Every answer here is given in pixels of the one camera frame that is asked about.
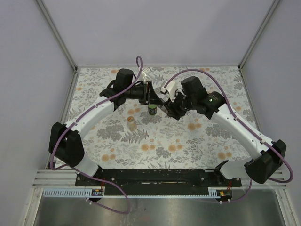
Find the green pill bottle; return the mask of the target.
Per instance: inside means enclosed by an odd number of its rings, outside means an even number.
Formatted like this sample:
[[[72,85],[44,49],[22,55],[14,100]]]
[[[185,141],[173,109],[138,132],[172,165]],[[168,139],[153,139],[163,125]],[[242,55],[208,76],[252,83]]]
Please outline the green pill bottle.
[[[149,115],[156,115],[157,107],[155,105],[148,105],[148,113]]]

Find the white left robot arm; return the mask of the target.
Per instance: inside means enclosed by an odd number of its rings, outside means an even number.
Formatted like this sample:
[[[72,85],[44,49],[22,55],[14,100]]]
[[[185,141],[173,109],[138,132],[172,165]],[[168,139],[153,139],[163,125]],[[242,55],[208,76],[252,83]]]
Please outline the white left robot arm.
[[[86,181],[97,186],[102,181],[99,165],[86,154],[82,139],[103,118],[116,111],[128,99],[138,100],[142,105],[162,106],[164,101],[156,94],[147,77],[150,68],[140,70],[138,75],[122,68],[116,78],[104,89],[92,105],[75,119],[51,129],[49,153],[67,166],[86,174]]]

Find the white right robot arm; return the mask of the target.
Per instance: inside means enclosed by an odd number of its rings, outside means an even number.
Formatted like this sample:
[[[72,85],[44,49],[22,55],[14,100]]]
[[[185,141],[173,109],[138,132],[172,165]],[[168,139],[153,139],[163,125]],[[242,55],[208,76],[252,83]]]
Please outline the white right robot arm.
[[[168,93],[165,103],[167,114],[180,119],[187,111],[196,110],[199,114],[219,124],[229,132],[249,153],[248,159],[224,161],[217,166],[214,181],[219,186],[227,185],[233,178],[250,177],[264,184],[283,164],[286,144],[274,141],[252,127],[229,105],[224,94],[207,93],[200,79],[191,76],[181,82],[183,91],[176,93],[177,85],[168,80],[163,83],[161,92]]]

